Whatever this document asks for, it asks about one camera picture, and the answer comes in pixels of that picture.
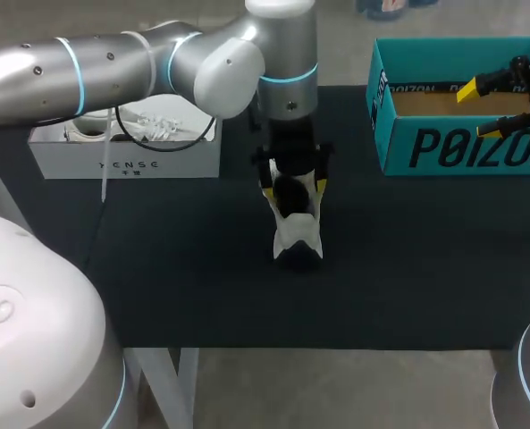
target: teal shoe box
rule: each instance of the teal shoe box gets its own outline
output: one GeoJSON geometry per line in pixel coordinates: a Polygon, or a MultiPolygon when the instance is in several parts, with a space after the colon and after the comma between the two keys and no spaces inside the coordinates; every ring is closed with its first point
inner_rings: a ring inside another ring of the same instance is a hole
{"type": "Polygon", "coordinates": [[[377,39],[366,91],[380,166],[386,175],[530,174],[530,129],[507,139],[476,128],[530,112],[522,87],[457,104],[476,74],[530,58],[530,38],[377,39]]]}

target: concrete floor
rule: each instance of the concrete floor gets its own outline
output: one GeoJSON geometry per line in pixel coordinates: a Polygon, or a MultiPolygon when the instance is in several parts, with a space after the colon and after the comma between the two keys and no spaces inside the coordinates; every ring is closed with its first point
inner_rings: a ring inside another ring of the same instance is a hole
{"type": "MultiPolygon", "coordinates": [[[[319,0],[320,83],[366,83],[376,37],[530,35],[530,0],[442,0],[376,23],[353,0],[319,0]]],[[[0,46],[37,38],[223,24],[242,0],[0,0],[0,46]]],[[[196,429],[487,429],[485,351],[205,349],[196,429]]],[[[163,427],[155,408],[147,428],[163,427]]]]}

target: poizon logo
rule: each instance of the poizon logo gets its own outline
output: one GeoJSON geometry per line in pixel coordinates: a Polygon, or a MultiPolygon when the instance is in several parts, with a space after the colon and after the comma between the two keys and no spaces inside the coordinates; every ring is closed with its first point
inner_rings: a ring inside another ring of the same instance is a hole
{"type": "Polygon", "coordinates": [[[370,113],[373,131],[375,131],[375,123],[378,120],[378,109],[383,105],[383,94],[387,86],[388,78],[386,77],[386,72],[382,69],[380,72],[380,79],[378,80],[378,90],[376,92],[375,98],[372,100],[372,112],[370,113]]]}

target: white shoe box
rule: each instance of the white shoe box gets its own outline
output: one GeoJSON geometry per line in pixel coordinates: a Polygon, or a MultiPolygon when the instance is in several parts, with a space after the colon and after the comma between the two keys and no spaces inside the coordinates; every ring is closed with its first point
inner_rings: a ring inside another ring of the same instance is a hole
{"type": "MultiPolygon", "coordinates": [[[[135,113],[148,113],[181,123],[189,141],[148,142],[153,147],[179,147],[190,143],[190,131],[200,135],[211,117],[179,96],[147,98],[125,107],[135,113]]],[[[104,142],[67,141],[64,123],[34,129],[29,147],[46,179],[102,179],[104,142]]],[[[110,142],[108,179],[158,179],[219,177],[222,122],[215,121],[206,141],[179,152],[159,153],[133,142],[110,142]]]]}

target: table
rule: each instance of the table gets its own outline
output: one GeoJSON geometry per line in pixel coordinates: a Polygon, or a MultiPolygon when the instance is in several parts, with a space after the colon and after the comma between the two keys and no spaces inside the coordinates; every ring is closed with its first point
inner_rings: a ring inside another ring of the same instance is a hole
{"type": "Polygon", "coordinates": [[[384,177],[365,89],[319,100],[336,155],[311,273],[271,261],[249,161],[264,137],[244,114],[223,126],[219,180],[111,181],[102,206],[97,181],[43,181],[18,131],[0,134],[0,174],[125,347],[510,348],[530,322],[530,177],[384,177]]]}

